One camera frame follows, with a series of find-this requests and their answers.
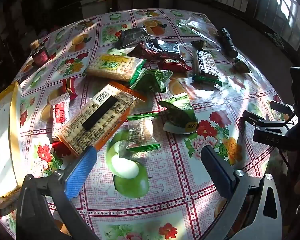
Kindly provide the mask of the black flashlight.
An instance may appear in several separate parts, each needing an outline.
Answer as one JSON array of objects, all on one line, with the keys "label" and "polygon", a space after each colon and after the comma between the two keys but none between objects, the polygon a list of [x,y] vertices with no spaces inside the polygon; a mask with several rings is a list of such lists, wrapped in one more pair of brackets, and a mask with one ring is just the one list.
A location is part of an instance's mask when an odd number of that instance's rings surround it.
[{"label": "black flashlight", "polygon": [[238,51],[233,44],[230,33],[225,28],[221,28],[218,30],[218,38],[219,42],[222,45],[223,50],[225,51],[228,57],[235,59],[238,57]]}]

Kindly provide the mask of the red labelled snack packet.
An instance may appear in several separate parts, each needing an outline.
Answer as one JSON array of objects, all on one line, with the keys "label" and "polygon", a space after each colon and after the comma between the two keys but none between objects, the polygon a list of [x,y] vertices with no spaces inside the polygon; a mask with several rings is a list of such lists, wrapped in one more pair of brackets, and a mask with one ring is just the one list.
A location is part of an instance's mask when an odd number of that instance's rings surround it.
[{"label": "red labelled snack packet", "polygon": [[184,61],[178,59],[163,59],[158,64],[161,70],[170,70],[173,73],[185,73],[192,70]]}]

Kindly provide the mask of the small red candy packet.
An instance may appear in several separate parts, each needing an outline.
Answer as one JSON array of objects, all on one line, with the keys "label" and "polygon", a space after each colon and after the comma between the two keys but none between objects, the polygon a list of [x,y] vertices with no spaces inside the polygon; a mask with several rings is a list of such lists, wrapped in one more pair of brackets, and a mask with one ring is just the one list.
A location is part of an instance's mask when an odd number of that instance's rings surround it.
[{"label": "small red candy packet", "polygon": [[71,101],[77,98],[75,91],[75,79],[75,77],[69,77],[62,80],[61,91],[63,94],[68,93]]}]

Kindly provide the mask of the orange cracker pack with barcode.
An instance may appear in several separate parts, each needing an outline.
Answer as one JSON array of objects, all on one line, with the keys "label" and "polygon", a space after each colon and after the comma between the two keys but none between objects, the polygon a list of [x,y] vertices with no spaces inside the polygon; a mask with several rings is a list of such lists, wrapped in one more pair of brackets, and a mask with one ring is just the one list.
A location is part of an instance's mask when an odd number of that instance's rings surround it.
[{"label": "orange cracker pack with barcode", "polygon": [[58,132],[58,139],[76,156],[86,147],[100,150],[125,122],[136,104],[147,98],[110,81]]}]

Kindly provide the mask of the small clear green-edged cookie pack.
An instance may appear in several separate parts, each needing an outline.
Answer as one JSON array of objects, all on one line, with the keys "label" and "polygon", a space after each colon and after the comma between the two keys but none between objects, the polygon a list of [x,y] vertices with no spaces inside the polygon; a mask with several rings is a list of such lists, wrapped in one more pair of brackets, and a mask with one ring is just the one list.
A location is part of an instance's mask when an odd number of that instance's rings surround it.
[{"label": "small clear green-edged cookie pack", "polygon": [[160,144],[153,136],[153,119],[158,113],[130,115],[128,120],[128,142],[126,150],[129,152],[148,152],[159,150]]}]

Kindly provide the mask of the dark green biscuit bar pack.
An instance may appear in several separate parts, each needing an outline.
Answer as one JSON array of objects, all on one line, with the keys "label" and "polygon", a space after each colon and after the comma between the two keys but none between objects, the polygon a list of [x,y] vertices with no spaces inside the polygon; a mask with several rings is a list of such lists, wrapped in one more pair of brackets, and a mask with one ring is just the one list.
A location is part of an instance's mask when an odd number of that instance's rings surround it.
[{"label": "dark green biscuit bar pack", "polygon": [[192,41],[193,79],[195,82],[222,86],[220,75],[212,54],[204,48],[203,40]]}]

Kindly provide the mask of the grey foil snack packet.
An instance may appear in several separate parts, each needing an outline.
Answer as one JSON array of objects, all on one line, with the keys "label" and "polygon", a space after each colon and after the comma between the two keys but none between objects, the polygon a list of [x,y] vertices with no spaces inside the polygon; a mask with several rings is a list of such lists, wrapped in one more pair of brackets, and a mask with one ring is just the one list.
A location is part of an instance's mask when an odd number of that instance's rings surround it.
[{"label": "grey foil snack packet", "polygon": [[116,49],[125,48],[126,46],[138,43],[143,38],[147,38],[147,37],[149,37],[149,33],[145,27],[137,27],[137,28],[124,30],[120,34],[117,42],[115,43],[115,48]]}]

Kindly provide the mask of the clear plastic sheet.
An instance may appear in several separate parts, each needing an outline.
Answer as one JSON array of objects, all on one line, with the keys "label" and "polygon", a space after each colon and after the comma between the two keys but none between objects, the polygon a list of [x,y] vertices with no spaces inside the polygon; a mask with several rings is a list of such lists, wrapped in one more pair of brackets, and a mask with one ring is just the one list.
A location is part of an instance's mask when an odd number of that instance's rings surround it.
[{"label": "clear plastic sheet", "polygon": [[174,20],[181,36],[195,36],[204,41],[217,43],[217,29],[204,21],[197,22],[194,18]]}]

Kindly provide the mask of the red white small snack packet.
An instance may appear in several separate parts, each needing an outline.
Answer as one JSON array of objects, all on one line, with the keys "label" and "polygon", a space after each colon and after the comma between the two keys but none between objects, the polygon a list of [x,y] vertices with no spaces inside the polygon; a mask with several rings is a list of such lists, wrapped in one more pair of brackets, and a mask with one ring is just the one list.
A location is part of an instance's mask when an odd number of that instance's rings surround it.
[{"label": "red white small snack packet", "polygon": [[58,133],[63,126],[70,120],[69,108],[70,108],[70,95],[69,93],[62,94],[50,101],[52,108],[52,139],[58,141]]}]

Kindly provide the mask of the green white torn snack bag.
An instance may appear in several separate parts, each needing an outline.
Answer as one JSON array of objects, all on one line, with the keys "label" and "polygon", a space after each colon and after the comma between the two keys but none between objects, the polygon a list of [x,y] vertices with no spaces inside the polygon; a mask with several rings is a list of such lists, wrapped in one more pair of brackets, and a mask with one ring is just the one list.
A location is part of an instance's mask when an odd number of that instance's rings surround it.
[{"label": "green white torn snack bag", "polygon": [[165,118],[163,126],[165,132],[191,134],[197,131],[198,119],[187,93],[183,92],[169,99],[161,100],[158,105],[166,108],[160,113]]}]

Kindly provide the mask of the green yellow cracker pack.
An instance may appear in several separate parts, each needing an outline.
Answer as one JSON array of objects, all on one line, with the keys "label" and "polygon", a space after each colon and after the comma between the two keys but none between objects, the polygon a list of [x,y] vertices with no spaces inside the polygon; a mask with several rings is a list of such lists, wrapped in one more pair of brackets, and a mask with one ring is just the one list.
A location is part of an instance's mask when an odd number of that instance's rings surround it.
[{"label": "green yellow cracker pack", "polygon": [[85,70],[87,75],[119,80],[130,85],[140,75],[146,60],[136,57],[101,54]]}]

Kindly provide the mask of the silver black foil snack bag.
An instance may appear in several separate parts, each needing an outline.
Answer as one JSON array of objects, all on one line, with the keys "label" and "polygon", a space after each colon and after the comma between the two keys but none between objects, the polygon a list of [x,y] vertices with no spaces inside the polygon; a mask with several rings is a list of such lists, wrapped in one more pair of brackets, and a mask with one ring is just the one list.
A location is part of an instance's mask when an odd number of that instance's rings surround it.
[{"label": "silver black foil snack bag", "polygon": [[150,38],[145,43],[146,49],[150,50],[157,59],[180,59],[180,46],[177,42],[164,41]]}]

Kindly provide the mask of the maroon snack bag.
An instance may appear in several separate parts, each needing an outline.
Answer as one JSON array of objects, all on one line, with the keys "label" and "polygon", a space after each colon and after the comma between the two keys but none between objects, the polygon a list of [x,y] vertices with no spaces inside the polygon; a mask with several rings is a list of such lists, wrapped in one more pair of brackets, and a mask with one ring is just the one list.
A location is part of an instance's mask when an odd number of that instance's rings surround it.
[{"label": "maroon snack bag", "polygon": [[132,51],[127,54],[127,56],[153,61],[160,58],[161,51],[151,42],[140,42]]}]

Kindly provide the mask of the green crinkled snack packet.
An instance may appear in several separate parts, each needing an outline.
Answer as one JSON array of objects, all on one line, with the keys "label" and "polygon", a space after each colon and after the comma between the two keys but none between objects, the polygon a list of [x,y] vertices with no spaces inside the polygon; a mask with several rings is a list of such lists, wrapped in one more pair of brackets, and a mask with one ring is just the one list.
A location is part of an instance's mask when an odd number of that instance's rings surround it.
[{"label": "green crinkled snack packet", "polygon": [[143,69],[130,89],[145,93],[166,93],[168,91],[166,84],[172,75],[173,72],[167,69]]}]

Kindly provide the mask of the yellow cardboard box tray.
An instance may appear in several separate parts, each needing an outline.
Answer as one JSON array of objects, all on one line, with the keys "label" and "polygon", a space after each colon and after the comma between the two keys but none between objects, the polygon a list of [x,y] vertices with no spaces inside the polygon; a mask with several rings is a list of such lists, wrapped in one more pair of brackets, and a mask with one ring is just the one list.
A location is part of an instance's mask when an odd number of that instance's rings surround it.
[{"label": "yellow cardboard box tray", "polygon": [[0,209],[19,196],[25,172],[20,139],[21,87],[17,81],[0,93]]}]

